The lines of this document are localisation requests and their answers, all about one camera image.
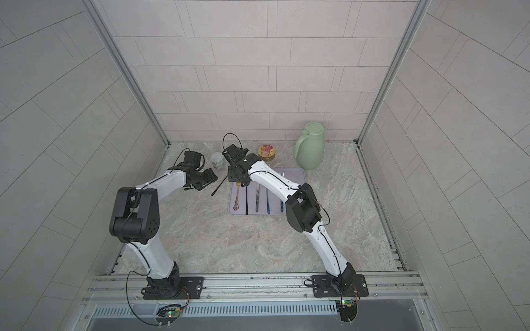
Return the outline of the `white printed cup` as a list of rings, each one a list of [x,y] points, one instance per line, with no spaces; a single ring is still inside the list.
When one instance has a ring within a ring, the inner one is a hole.
[[[225,158],[222,153],[215,152],[211,155],[211,163],[215,169],[221,170],[225,166]]]

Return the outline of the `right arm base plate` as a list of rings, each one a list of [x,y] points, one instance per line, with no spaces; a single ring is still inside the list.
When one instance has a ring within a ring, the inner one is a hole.
[[[342,281],[329,274],[315,274],[305,284],[313,289],[317,298],[324,297],[368,297],[369,290],[363,274],[356,274],[350,281]]]

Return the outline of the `gold ornate fork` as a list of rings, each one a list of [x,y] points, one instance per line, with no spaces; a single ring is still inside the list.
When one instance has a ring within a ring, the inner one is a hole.
[[[240,205],[239,205],[239,192],[240,192],[241,183],[237,182],[236,186],[237,186],[237,190],[236,190],[235,201],[234,201],[234,204],[233,204],[234,211],[237,211],[240,208]]]

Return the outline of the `lilac plastic tray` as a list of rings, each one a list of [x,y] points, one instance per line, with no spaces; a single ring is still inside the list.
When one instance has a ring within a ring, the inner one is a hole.
[[[249,207],[249,214],[247,216],[266,216],[266,188],[263,185],[260,185],[260,200],[259,200],[259,212],[258,214],[255,212],[255,191],[256,191],[256,182],[252,181],[248,185],[248,207]],[[230,200],[229,200],[229,207],[228,211],[232,215],[236,216],[245,216],[245,187],[240,187],[239,192],[239,205],[240,208],[237,211],[234,211],[233,204],[235,201],[236,196],[236,190],[237,186],[236,183],[232,183],[230,185]],[[269,190],[269,201],[270,201],[270,207],[271,207],[271,214],[270,215],[280,215],[280,216],[286,216],[286,210],[284,205],[284,212],[280,212],[280,198],[273,194]]]

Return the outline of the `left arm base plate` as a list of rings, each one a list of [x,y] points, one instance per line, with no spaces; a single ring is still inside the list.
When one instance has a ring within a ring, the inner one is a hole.
[[[146,300],[199,299],[204,277],[178,277],[176,279],[147,278],[148,285],[141,293]]]

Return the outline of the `iridescent rainbow spoon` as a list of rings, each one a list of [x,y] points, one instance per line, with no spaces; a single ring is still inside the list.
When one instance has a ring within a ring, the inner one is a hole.
[[[268,189],[266,189],[266,211],[267,211],[268,215],[271,214],[271,207],[270,207],[270,201],[269,201],[269,190]]]

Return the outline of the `silver fork marbled handle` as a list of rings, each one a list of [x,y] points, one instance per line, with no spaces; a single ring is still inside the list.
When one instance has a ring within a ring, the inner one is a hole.
[[[255,212],[258,214],[259,212],[259,200],[260,200],[260,184],[256,184],[256,191],[255,191]]]

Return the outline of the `green thermos jug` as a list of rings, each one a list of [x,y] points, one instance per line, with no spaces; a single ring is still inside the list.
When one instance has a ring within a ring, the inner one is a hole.
[[[302,133],[295,145],[294,158],[301,168],[314,170],[324,159],[325,128],[321,123],[311,122]]]

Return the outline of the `circuit board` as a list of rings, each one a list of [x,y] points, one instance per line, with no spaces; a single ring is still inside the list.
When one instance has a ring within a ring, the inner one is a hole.
[[[356,319],[358,313],[358,305],[356,301],[353,299],[346,301],[341,300],[336,301],[335,304],[341,322],[350,323]]]
[[[157,317],[165,319],[177,319],[182,313],[182,306],[180,304],[171,304],[163,306],[157,311]]]

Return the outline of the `left circuit board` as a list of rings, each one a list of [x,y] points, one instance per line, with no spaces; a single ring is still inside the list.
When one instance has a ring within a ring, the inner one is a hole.
[[[182,313],[182,306],[180,304],[171,304],[163,306],[157,311],[157,317],[165,319],[177,319]]]

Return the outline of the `right circuit board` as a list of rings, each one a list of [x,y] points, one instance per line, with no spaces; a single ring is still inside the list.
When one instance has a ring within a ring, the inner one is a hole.
[[[341,300],[336,301],[335,304],[341,322],[350,323],[356,319],[358,313],[358,305],[356,301],[353,299],[346,301]]]

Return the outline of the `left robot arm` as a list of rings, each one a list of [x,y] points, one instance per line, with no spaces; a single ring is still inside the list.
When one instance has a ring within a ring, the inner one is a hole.
[[[148,285],[142,290],[145,299],[164,299],[183,291],[179,268],[166,253],[158,231],[159,202],[172,192],[203,190],[218,180],[212,169],[204,169],[204,155],[184,149],[184,160],[163,175],[135,187],[118,190],[109,232],[137,255],[146,269]]]

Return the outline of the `aluminium mounting rail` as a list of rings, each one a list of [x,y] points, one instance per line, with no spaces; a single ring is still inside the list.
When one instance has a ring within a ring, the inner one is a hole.
[[[322,301],[325,299],[426,299],[417,272],[361,272],[347,290],[339,294],[318,273],[183,274],[191,303]],[[95,277],[81,298],[82,304],[144,303],[145,277],[125,274]]]

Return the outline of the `gold round tin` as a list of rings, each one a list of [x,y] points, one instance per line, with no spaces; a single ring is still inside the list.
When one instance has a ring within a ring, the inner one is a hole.
[[[276,156],[275,148],[269,144],[261,145],[258,148],[258,156],[265,162],[273,161]]]

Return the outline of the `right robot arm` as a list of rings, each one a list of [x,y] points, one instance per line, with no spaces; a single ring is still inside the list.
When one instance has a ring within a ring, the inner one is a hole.
[[[329,287],[338,295],[348,291],[356,272],[328,235],[327,225],[322,222],[322,207],[312,187],[308,183],[289,181],[246,148],[231,144],[222,154],[229,163],[228,181],[242,186],[259,183],[275,194],[284,203],[288,223],[309,239],[324,262],[331,277]]]

